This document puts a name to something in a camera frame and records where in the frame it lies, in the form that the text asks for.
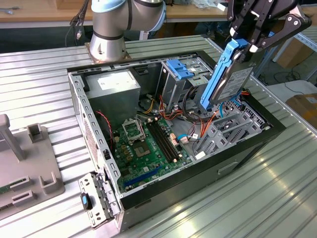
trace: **blue latch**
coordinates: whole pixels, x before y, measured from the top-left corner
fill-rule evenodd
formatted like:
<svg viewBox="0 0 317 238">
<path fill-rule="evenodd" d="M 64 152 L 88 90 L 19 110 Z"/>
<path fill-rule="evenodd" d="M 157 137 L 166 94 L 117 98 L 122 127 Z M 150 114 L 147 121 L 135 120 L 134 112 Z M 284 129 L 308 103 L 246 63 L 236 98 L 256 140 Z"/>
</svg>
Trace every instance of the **blue latch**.
<svg viewBox="0 0 317 238">
<path fill-rule="evenodd" d="M 179 79 L 191 78 L 194 76 L 194 74 L 189 72 L 186 66 L 178 59 L 170 59 L 167 60 L 166 63 Z"/>
</svg>

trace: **red cable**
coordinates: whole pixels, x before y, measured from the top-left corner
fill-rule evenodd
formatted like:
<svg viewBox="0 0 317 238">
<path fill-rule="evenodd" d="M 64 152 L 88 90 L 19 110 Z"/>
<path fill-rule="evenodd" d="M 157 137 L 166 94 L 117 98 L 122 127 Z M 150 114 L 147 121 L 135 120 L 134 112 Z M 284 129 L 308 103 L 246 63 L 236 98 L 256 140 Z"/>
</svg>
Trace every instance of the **red cable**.
<svg viewBox="0 0 317 238">
<path fill-rule="evenodd" d="M 110 143 L 111 143 L 110 148 L 111 148 L 111 150 L 112 150 L 112 129 L 111 129 L 111 124 L 110 124 L 108 118 L 106 118 L 104 114 L 102 114 L 101 112 L 98 112 L 98 111 L 96 111 L 96 113 L 98 113 L 99 115 L 101 115 L 102 117 L 104 117 L 104 119 L 106 120 L 106 122 L 107 122 L 107 124 L 108 124 L 109 131 L 110 131 Z"/>
</svg>

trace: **metal table surface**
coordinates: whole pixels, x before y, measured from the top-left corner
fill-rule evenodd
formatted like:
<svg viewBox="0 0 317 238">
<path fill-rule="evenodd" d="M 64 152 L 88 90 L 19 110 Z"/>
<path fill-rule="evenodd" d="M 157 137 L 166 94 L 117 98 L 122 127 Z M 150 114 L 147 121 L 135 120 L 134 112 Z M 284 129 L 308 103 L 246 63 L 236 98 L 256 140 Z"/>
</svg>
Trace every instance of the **metal table surface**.
<svg viewBox="0 0 317 238">
<path fill-rule="evenodd" d="M 131 57 L 221 49 L 200 36 L 129 42 Z M 12 131 L 39 122 L 48 128 L 65 193 L 0 221 L 10 237 L 109 237 L 93 231 L 77 180 L 93 170 L 71 101 L 66 68 L 91 64 L 85 47 L 0 55 L 0 111 Z M 294 112 L 255 78 L 255 98 L 287 129 L 241 169 L 118 235 L 131 237 L 316 237 L 317 139 Z"/>
</svg>

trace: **cable connector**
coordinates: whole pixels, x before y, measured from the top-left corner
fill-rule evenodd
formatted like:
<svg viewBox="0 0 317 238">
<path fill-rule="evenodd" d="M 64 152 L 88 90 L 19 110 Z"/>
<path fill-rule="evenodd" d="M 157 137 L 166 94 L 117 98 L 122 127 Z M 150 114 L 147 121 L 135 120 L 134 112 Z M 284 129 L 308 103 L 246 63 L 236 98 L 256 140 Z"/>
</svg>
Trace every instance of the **cable connector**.
<svg viewBox="0 0 317 238">
<path fill-rule="evenodd" d="M 77 31 L 76 39 L 79 40 L 81 38 L 81 35 L 82 35 L 82 31 L 81 30 Z"/>
<path fill-rule="evenodd" d="M 74 16 L 73 19 L 71 19 L 69 25 L 70 26 L 76 26 L 78 20 L 79 20 L 79 17 L 78 16 Z"/>
</svg>

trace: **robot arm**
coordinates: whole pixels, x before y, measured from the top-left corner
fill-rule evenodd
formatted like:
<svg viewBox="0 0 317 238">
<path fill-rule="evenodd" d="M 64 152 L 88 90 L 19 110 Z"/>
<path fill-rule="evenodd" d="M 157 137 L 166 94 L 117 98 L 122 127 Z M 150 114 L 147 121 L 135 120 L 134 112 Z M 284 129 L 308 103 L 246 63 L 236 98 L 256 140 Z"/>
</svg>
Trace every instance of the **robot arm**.
<svg viewBox="0 0 317 238">
<path fill-rule="evenodd" d="M 230 0 L 227 19 L 231 41 L 227 44 L 201 98 L 201 105 L 230 100 L 243 88 L 254 66 L 262 58 L 257 52 L 276 46 L 311 25 L 298 0 Z M 271 29 L 278 18 L 285 23 L 277 33 Z"/>
</svg>

